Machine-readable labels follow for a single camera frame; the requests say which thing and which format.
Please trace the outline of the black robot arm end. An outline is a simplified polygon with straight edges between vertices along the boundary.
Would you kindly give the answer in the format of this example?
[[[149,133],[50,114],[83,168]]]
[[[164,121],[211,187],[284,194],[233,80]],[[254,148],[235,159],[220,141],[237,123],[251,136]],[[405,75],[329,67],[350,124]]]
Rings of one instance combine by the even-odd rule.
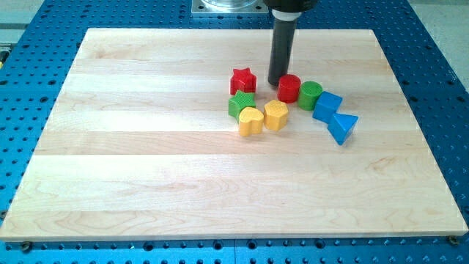
[[[318,0],[263,0],[270,9],[280,12],[305,12],[314,8]]]

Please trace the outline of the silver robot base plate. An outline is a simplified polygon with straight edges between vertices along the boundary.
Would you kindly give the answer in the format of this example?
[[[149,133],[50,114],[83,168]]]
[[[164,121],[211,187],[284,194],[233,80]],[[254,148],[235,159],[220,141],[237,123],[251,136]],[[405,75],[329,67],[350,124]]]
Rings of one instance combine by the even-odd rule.
[[[191,13],[197,15],[211,14],[263,14],[268,7],[262,0],[192,0]]]

